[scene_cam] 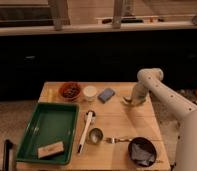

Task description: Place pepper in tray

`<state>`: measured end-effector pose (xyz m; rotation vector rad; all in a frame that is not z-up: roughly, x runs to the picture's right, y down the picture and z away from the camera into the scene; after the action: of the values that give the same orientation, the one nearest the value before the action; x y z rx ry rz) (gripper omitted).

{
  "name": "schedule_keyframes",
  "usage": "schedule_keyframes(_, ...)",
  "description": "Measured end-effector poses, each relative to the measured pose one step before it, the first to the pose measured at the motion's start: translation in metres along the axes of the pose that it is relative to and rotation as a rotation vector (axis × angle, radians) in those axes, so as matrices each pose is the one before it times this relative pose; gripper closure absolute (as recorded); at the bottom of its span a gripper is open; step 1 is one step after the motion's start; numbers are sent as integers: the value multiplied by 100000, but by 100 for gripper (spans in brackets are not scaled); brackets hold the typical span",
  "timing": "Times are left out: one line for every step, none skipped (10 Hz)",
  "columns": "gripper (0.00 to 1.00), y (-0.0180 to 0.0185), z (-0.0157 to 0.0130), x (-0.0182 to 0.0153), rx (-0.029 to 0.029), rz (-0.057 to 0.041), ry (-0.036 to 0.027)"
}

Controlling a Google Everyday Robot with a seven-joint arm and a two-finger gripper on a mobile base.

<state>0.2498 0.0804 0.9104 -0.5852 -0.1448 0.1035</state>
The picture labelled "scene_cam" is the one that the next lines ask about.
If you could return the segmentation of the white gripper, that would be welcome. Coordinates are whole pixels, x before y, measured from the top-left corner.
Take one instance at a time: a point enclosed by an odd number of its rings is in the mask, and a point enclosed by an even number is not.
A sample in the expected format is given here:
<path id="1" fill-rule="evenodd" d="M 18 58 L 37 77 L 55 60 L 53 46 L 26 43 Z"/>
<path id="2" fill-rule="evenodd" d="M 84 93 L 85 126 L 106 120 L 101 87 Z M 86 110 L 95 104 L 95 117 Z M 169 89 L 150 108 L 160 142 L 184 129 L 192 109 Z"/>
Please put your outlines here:
<path id="1" fill-rule="evenodd" d="M 146 101 L 146 96 L 149 90 L 140 82 L 138 82 L 132 90 L 131 100 L 123 97 L 123 101 L 126 105 L 139 106 Z"/>

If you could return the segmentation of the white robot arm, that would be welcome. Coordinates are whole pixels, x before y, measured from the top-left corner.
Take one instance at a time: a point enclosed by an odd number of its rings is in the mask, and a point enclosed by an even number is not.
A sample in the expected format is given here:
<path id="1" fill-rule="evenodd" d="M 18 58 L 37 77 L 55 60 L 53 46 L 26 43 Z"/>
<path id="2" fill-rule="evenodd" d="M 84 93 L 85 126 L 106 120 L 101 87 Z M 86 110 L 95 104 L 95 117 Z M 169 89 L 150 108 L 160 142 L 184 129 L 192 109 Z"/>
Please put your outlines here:
<path id="1" fill-rule="evenodd" d="M 160 68 L 139 70 L 131 96 L 124 97 L 124 102 L 139 106 L 151 91 L 168 107 L 180 123 L 173 171 L 197 171 L 197 105 L 163 84 L 163 77 Z"/>

